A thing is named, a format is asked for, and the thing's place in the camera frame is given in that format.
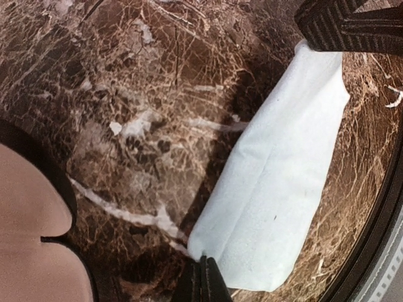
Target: brown marble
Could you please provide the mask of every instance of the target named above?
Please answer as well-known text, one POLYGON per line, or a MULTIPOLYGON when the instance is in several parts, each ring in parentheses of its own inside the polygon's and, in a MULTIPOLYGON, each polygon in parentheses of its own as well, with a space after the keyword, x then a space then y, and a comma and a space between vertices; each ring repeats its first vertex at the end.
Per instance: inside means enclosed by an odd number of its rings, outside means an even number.
MULTIPOLYGON (((186 236, 302 38, 301 2, 0 1, 0 117, 71 177, 79 218, 68 240, 102 301, 169 300, 186 236)), ((365 9, 394 4, 374 3, 365 9)), ((297 266, 274 293, 233 291, 234 301, 319 299, 382 184, 403 106, 385 107, 398 96, 388 86, 402 72, 397 57, 345 55, 351 101, 297 266)))

